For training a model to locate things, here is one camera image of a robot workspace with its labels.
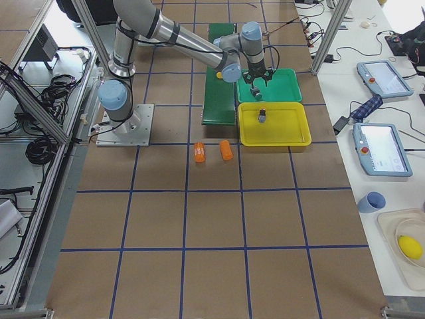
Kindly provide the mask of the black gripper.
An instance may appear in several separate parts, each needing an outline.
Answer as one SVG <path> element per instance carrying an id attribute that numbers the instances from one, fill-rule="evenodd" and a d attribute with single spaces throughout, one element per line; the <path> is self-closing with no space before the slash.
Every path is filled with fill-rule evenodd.
<path id="1" fill-rule="evenodd" d="M 254 81 L 257 78 L 261 78 L 265 85 L 268 85 L 268 81 L 270 81 L 273 78 L 274 75 L 274 69 L 272 67 L 249 67 L 247 71 L 244 71 L 242 73 L 243 80 L 246 84 L 251 85 L 251 87 L 254 86 Z"/>

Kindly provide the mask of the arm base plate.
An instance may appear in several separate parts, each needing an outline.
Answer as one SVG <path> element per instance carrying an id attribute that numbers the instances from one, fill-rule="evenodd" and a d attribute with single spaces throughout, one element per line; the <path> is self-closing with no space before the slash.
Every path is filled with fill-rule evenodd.
<path id="1" fill-rule="evenodd" d="M 96 136 L 99 147 L 147 147 L 150 142 L 154 105 L 137 104 L 133 107 L 133 115 L 122 125 L 112 122 L 101 126 Z"/>

